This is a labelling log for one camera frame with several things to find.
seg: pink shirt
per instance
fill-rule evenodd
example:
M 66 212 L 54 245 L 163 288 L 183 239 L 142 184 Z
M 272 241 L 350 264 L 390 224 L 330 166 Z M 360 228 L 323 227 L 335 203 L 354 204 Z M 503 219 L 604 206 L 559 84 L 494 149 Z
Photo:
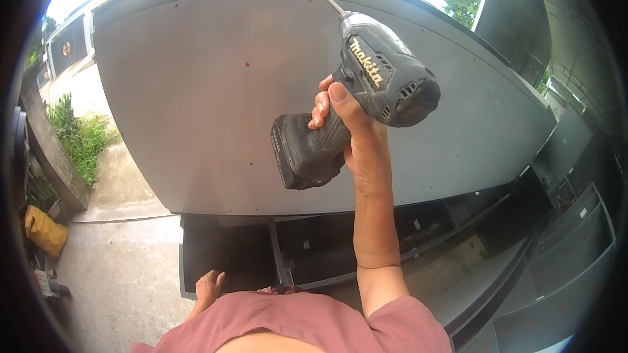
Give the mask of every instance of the pink shirt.
M 156 347 L 136 343 L 131 353 L 213 353 L 226 341 L 259 328 L 325 352 L 451 353 L 443 326 L 414 297 L 399 297 L 364 319 L 345 303 L 307 292 L 225 294 L 197 317 L 165 333 Z

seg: grass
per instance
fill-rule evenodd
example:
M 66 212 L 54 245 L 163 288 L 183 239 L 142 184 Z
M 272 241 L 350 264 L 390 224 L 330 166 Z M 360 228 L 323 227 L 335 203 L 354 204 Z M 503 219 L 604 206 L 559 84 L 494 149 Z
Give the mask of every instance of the grass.
M 114 138 L 119 136 L 109 128 L 106 116 L 74 117 L 72 95 L 64 94 L 54 105 L 46 107 L 48 119 L 55 130 L 63 149 L 78 172 L 90 184 L 96 181 L 98 154 Z

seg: left hand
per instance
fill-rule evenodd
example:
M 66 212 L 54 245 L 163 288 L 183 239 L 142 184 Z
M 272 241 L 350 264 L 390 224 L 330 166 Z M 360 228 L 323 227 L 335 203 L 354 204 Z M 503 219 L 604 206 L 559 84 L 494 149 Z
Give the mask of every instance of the left hand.
M 212 270 L 200 277 L 196 283 L 197 303 L 209 307 L 220 294 L 220 286 L 225 280 L 225 273 Z

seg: hand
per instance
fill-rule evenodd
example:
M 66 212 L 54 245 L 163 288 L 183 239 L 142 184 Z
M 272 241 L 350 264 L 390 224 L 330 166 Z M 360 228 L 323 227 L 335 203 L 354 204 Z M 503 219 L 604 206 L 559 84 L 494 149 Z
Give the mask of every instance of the hand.
M 197 304 L 205 308 L 213 304 L 220 294 L 220 286 L 225 280 L 225 273 L 212 270 L 200 277 L 196 283 Z
M 392 196 L 393 173 L 386 126 L 369 116 L 342 84 L 329 75 L 318 84 L 310 129 L 325 123 L 329 102 L 351 132 L 351 145 L 344 150 L 345 163 L 354 177 L 356 194 Z

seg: person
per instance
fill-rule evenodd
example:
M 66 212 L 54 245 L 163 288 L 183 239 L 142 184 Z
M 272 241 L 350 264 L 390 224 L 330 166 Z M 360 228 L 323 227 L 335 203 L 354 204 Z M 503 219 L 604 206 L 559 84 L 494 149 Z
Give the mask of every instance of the person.
M 386 126 L 366 114 L 332 76 L 319 87 L 310 129 L 323 125 L 331 98 L 351 132 L 344 158 L 354 180 L 354 251 L 364 316 L 329 296 L 294 288 L 285 294 L 266 288 L 218 298 L 228 276 L 212 270 L 197 282 L 198 300 L 183 324 L 165 333 L 155 348 L 133 344 L 132 353 L 451 352 L 443 326 L 410 296 L 403 278 Z

